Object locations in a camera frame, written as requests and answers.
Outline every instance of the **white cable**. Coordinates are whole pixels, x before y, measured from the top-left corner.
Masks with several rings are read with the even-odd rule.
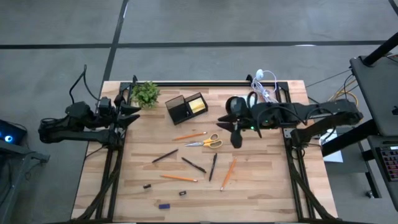
[[[264,73],[268,72],[271,73],[274,76],[274,80],[275,80],[275,88],[274,91],[270,92],[269,90],[266,90],[260,83],[260,80],[264,77]],[[264,100],[268,103],[278,103],[278,101],[276,99],[273,99],[269,94],[270,93],[275,93],[277,87],[276,87],[276,75],[272,72],[272,71],[263,71],[261,69],[259,69],[256,72],[256,77],[253,78],[253,82],[251,83],[251,88],[253,88],[253,90],[257,93],[262,95],[262,97],[264,98]]]

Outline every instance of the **blue light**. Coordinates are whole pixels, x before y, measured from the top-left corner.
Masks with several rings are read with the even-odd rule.
[[[6,140],[6,142],[11,142],[12,141],[12,136],[6,136],[4,138],[4,140]]]

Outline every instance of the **orange pencil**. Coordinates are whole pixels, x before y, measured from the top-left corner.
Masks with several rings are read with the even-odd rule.
[[[226,177],[225,177],[223,186],[221,186],[220,191],[223,191],[223,190],[224,190],[224,187],[225,187],[226,183],[227,183],[228,180],[229,180],[229,177],[230,177],[230,175],[231,175],[231,173],[232,173],[232,170],[234,169],[235,162],[236,162],[236,158],[234,159],[234,161],[233,161],[232,164],[231,164],[231,167],[229,168],[229,171],[228,171],[228,173],[227,173],[227,175],[226,175]]]
[[[172,175],[160,175],[161,177],[167,177],[167,178],[173,178],[173,179],[178,179],[178,180],[187,180],[187,181],[193,181],[193,182],[198,182],[198,180],[194,180],[192,178],[186,178],[186,177],[176,177]]]
[[[195,137],[195,136],[201,136],[201,135],[204,135],[204,134],[207,134],[207,132],[178,137],[178,138],[173,139],[173,141],[180,140],[180,139],[186,139],[186,138],[190,138],[190,137]]]

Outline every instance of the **gray floor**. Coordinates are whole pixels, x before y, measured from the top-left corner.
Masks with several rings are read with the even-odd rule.
[[[122,0],[0,0],[1,44],[111,43]],[[398,17],[387,0],[130,0],[120,43],[211,41],[385,40]],[[242,80],[258,68],[278,79],[311,84],[349,67],[349,59],[375,45],[322,47],[223,47],[118,49],[110,80]],[[0,50],[0,117],[29,129],[32,149],[51,154],[32,171],[12,216],[13,223],[68,220],[86,143],[43,144],[39,120],[61,117],[70,104],[68,89],[88,65],[88,83],[98,94],[109,49]],[[349,75],[311,86],[308,94],[325,101]],[[359,108],[369,111],[358,89]],[[76,100],[94,101],[78,85]],[[372,164],[382,199],[370,200],[364,175],[329,174],[339,217],[396,223],[398,213]]]

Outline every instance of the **black pen holder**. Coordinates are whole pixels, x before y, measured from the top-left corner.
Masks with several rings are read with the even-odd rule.
[[[167,110],[174,125],[180,124],[188,119],[208,111],[208,106],[201,93],[184,98],[178,96],[166,102]]]

